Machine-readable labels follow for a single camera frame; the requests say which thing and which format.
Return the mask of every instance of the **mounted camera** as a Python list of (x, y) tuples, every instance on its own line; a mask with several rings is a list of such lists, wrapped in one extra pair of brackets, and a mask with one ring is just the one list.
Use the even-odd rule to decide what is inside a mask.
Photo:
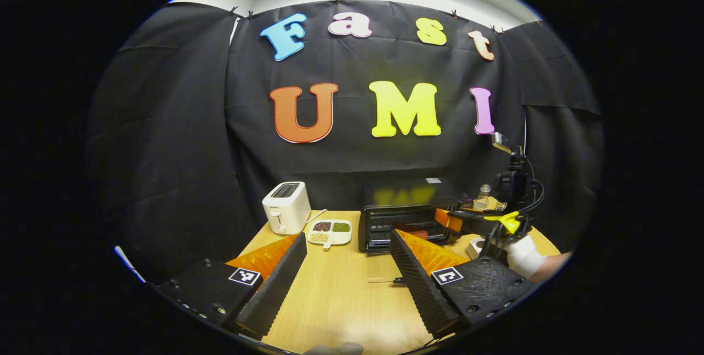
[(505, 143), (507, 140), (499, 132), (491, 134), (492, 146), (511, 155), (508, 171), (497, 174), (491, 180), (491, 192), (496, 199), (508, 203), (505, 212), (513, 212), (528, 202), (531, 173), (525, 166), (527, 158), (523, 147), (519, 145), (509, 149)]

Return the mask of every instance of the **green food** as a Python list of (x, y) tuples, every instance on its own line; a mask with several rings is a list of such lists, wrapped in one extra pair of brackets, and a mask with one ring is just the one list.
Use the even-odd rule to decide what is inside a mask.
[(350, 226), (345, 223), (335, 223), (332, 225), (332, 231), (335, 232), (347, 232), (350, 230)]

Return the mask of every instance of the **human arm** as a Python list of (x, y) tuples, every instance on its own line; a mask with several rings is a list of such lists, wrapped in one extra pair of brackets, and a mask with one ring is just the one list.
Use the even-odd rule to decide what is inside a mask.
[(543, 282), (552, 277), (571, 257), (571, 252), (560, 255), (541, 255), (530, 235), (504, 248), (508, 254), (508, 268), (528, 277), (531, 282)]

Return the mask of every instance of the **orange letter u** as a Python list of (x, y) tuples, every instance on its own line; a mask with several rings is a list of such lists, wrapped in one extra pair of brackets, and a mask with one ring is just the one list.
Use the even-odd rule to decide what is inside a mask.
[(301, 127), (296, 118), (296, 101), (302, 92), (297, 86), (271, 91), (269, 97), (274, 99), (274, 126), (277, 134), (291, 143), (317, 142), (332, 129), (332, 94), (337, 92), (337, 85), (322, 83), (310, 87), (310, 93), (315, 95), (317, 122), (307, 128)]

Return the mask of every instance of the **white toaster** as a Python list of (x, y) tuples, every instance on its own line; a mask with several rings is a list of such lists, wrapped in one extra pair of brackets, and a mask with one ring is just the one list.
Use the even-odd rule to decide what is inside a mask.
[(274, 187), (262, 200), (269, 227), (277, 234), (298, 234), (310, 215), (304, 182), (284, 182)]

